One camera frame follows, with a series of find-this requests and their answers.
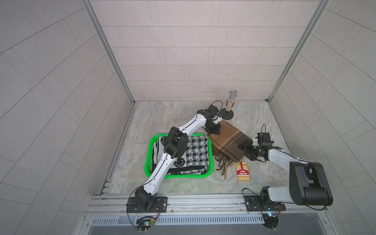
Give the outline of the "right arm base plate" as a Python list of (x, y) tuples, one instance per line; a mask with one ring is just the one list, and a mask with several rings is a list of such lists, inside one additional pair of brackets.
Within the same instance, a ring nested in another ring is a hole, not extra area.
[(244, 196), (244, 200), (248, 212), (258, 211), (280, 213), (286, 211), (284, 203), (262, 200), (259, 195), (246, 195)]

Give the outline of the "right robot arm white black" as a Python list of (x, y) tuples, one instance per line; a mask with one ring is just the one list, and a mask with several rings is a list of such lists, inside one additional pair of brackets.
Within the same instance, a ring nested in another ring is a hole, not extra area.
[(260, 192), (261, 205), (268, 203), (290, 203), (314, 209), (333, 204), (333, 195), (323, 166), (292, 156), (280, 147), (266, 144), (254, 146), (252, 141), (239, 146), (245, 157), (252, 161), (273, 162), (289, 173), (289, 185), (285, 187), (263, 187)]

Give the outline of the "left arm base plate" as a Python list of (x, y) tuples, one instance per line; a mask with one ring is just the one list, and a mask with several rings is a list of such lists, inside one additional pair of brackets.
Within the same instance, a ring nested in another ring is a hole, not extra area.
[(153, 205), (149, 210), (144, 209), (135, 197), (131, 197), (127, 203), (127, 213), (146, 213), (146, 212), (166, 212), (168, 197), (158, 196), (154, 199)]

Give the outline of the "brown plaid fringed scarf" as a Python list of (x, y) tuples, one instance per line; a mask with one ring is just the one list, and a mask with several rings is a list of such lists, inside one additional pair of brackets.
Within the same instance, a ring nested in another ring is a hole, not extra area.
[(222, 120), (220, 134), (209, 134), (211, 139), (212, 155), (218, 161), (218, 169), (224, 180), (227, 180), (227, 170), (235, 163), (239, 163), (245, 156), (244, 145), (253, 145), (253, 140), (231, 125)]

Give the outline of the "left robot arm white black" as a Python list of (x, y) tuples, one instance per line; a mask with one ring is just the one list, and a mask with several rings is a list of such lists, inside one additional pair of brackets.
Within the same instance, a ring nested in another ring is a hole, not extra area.
[(187, 150), (189, 136), (204, 127), (209, 134), (220, 134), (221, 114), (219, 109), (210, 105), (207, 109), (197, 111), (195, 117), (180, 127), (172, 127), (164, 142), (162, 157), (146, 183), (135, 189), (135, 199), (146, 211), (153, 206), (154, 199), (162, 180), (170, 167), (180, 159)]

